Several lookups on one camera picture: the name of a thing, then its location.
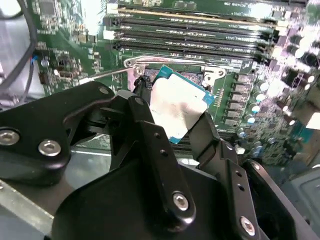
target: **surface-mount component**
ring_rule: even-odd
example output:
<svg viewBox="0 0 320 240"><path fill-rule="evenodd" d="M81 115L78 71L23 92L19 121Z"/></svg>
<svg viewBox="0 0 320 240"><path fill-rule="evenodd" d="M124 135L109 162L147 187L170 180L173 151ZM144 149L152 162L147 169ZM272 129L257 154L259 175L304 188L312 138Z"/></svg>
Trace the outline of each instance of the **surface-mount component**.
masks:
<svg viewBox="0 0 320 240"><path fill-rule="evenodd" d="M39 8L42 15L53 16L56 14L55 2L53 0L40 0Z"/></svg>

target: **chip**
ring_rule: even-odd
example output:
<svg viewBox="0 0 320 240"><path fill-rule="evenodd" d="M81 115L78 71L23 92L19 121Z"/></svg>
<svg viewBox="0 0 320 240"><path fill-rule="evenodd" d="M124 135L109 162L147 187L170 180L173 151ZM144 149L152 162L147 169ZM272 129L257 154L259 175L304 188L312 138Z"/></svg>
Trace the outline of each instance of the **chip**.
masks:
<svg viewBox="0 0 320 240"><path fill-rule="evenodd" d="M242 99L242 95L241 94L237 94L237 93L233 93L231 95L231 99L237 102L240 102Z"/></svg>
<svg viewBox="0 0 320 240"><path fill-rule="evenodd" d="M260 107L260 113L266 113L269 110L268 106L262 106Z"/></svg>
<svg viewBox="0 0 320 240"><path fill-rule="evenodd" d="M282 12L282 11L273 11L273 13L272 13L272 17L274 17L274 18L282 18L282 15L283 15L284 13Z"/></svg>
<svg viewBox="0 0 320 240"><path fill-rule="evenodd" d="M142 0L133 0L133 3L137 4L137 5L142 5L143 4Z"/></svg>
<svg viewBox="0 0 320 240"><path fill-rule="evenodd" d="M40 12L43 15L54 16L56 14L55 5L52 0L42 0L39 2Z"/></svg>
<svg viewBox="0 0 320 240"><path fill-rule="evenodd" d="M240 108L240 103L237 102L232 102L229 105L229 109L239 109Z"/></svg>
<svg viewBox="0 0 320 240"><path fill-rule="evenodd" d="M233 88L236 92L242 93L245 90L247 90L246 85L242 85L242 84L235 84L234 88Z"/></svg>
<svg viewBox="0 0 320 240"><path fill-rule="evenodd" d="M185 3L181 1L177 1L174 5L174 7L179 8L179 9L184 9L185 8Z"/></svg>
<svg viewBox="0 0 320 240"><path fill-rule="evenodd" d="M276 125L275 123L270 123L270 124L269 124L269 128L270 128L270 129L274 129L276 126L277 126L277 125Z"/></svg>
<svg viewBox="0 0 320 240"><path fill-rule="evenodd" d="M237 77L236 77L236 80L239 83L247 83L249 78L248 78L248 75L238 74Z"/></svg>
<svg viewBox="0 0 320 240"><path fill-rule="evenodd" d="M239 115L239 113L237 111L228 111L227 112L227 117L228 118L235 118Z"/></svg>
<svg viewBox="0 0 320 240"><path fill-rule="evenodd" d="M229 125L229 126L233 126L233 125L237 124L237 122L236 122L236 120L234 120L234 119L226 119L226 120L224 121L224 124L225 124L225 125Z"/></svg>
<svg viewBox="0 0 320 240"><path fill-rule="evenodd" d="M287 36L280 36L278 38L278 41L276 42L276 45L279 47L283 47L287 42Z"/></svg>

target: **bolt head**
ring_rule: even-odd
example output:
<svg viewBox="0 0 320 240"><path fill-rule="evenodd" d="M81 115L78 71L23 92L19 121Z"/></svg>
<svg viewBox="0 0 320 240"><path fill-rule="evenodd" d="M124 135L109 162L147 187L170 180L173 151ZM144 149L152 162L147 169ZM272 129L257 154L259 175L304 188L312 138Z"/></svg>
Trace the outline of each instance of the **bolt head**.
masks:
<svg viewBox="0 0 320 240"><path fill-rule="evenodd" d="M175 193L173 195L173 202L181 211L186 211L189 208L189 202L187 198L181 193Z"/></svg>
<svg viewBox="0 0 320 240"><path fill-rule="evenodd" d="M256 235L256 230L254 225L244 216L240 218L240 223L242 228L246 231L250 236Z"/></svg>
<svg viewBox="0 0 320 240"><path fill-rule="evenodd" d="M2 146L14 145L19 141L19 139L19 134L13 130L0 130L0 145Z"/></svg>
<svg viewBox="0 0 320 240"><path fill-rule="evenodd" d="M38 151L47 157L55 157L61 152L61 146L54 140L44 140L38 146Z"/></svg>

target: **wire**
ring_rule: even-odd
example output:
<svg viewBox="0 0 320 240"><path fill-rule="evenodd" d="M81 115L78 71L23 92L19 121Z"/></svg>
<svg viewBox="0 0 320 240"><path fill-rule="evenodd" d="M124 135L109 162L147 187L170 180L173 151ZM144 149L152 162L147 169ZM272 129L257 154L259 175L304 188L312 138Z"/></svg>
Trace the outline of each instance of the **wire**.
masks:
<svg viewBox="0 0 320 240"><path fill-rule="evenodd" d="M29 76L28 76L28 79L27 79L26 84L25 84L24 92L21 95L21 97L19 98L19 103L17 104L18 106L25 103L26 98L27 98L27 96L29 94L32 78L33 78L33 75L34 75L34 68L35 68L33 61L36 60L37 58L38 57L32 58L32 60L30 62Z"/></svg>
<svg viewBox="0 0 320 240"><path fill-rule="evenodd" d="M4 20L15 20L18 19L20 17L22 17L24 15L24 13L22 11L19 11L18 13L16 13L15 15L12 16L0 16L0 21Z"/></svg>
<svg viewBox="0 0 320 240"><path fill-rule="evenodd" d="M29 30L29 36L30 36L30 45L23 54L22 58L19 60L17 65L14 67L14 69L10 72L10 74L5 78L2 83L0 84L0 95L3 94L17 79L17 77L20 75L21 71L23 70L25 64L28 62L30 56L32 56L33 52L36 49L37 44L37 29L34 25L33 19L31 14L28 11L27 6L25 5L24 0L17 0L17 2L20 5L21 12L24 14L26 24L28 26Z"/></svg>

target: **motherboard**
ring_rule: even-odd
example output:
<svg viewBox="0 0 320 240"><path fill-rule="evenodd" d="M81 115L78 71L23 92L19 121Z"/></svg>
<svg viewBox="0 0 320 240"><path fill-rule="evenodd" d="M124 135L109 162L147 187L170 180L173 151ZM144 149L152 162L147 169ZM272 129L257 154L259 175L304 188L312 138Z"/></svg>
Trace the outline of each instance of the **motherboard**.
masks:
<svg viewBox="0 0 320 240"><path fill-rule="evenodd" d="M89 81L133 90L166 65L215 96L208 112L243 159L308 164L319 152L320 1L27 3L47 95ZM104 135L80 146L110 150ZM173 148L191 155L188 136Z"/></svg>

